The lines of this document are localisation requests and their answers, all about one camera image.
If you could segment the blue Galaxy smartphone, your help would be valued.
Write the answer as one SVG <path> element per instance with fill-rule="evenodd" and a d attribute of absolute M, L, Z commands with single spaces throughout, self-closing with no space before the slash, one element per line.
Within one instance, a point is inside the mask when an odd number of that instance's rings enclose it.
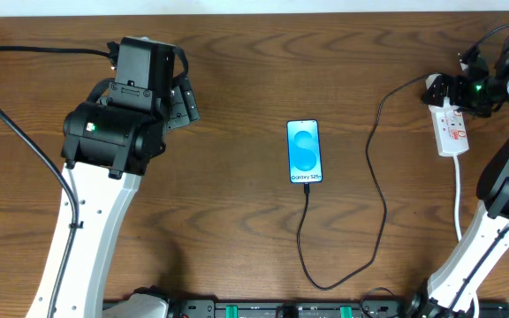
<path fill-rule="evenodd" d="M 323 181 L 319 125 L 315 119 L 291 120 L 286 124 L 289 179 L 293 184 Z"/>

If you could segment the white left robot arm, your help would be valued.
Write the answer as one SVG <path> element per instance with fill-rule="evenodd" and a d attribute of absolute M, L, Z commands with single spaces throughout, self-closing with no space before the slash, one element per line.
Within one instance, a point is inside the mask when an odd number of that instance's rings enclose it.
<path fill-rule="evenodd" d="M 182 48 L 125 37 L 108 45 L 116 74 L 64 121 L 57 226 L 30 317 L 100 317 L 126 211 L 169 130 L 200 114 Z"/>

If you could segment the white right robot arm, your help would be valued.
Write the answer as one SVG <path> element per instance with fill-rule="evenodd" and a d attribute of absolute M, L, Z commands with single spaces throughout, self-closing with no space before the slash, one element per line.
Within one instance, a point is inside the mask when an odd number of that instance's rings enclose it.
<path fill-rule="evenodd" d="M 509 36 L 489 68 L 475 43 L 460 55 L 461 75 L 430 75 L 422 103 L 490 117 L 509 103 Z M 509 248 L 509 138 L 484 168 L 476 187 L 479 201 L 472 223 L 444 265 L 414 295 L 409 317 L 465 317 L 486 276 Z"/>

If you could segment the white power strip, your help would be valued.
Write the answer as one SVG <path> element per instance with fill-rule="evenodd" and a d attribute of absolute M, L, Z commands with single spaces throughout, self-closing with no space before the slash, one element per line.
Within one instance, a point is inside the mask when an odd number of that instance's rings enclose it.
<path fill-rule="evenodd" d="M 429 106 L 437 144 L 442 157 L 461 155 L 469 150 L 463 115 L 456 106 Z"/>

